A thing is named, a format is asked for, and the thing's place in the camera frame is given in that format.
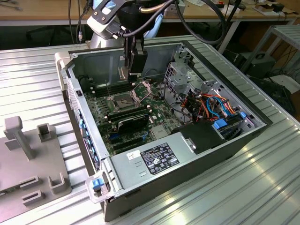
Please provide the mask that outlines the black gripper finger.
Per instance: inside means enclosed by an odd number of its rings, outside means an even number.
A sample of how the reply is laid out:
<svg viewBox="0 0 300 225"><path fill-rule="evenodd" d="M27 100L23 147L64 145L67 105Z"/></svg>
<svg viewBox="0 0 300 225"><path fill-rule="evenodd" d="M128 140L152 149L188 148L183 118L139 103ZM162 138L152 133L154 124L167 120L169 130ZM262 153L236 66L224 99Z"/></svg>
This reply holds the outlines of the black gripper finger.
<svg viewBox="0 0 300 225"><path fill-rule="evenodd" d="M124 55L125 55L125 64L126 68L129 68L130 57L131 57L131 41L129 37L124 38Z"/></svg>
<svg viewBox="0 0 300 225"><path fill-rule="evenodd" d="M147 51L143 48L143 43L136 43L132 46L129 54L128 81L133 82L137 79L137 74L144 70L148 57Z"/></svg>

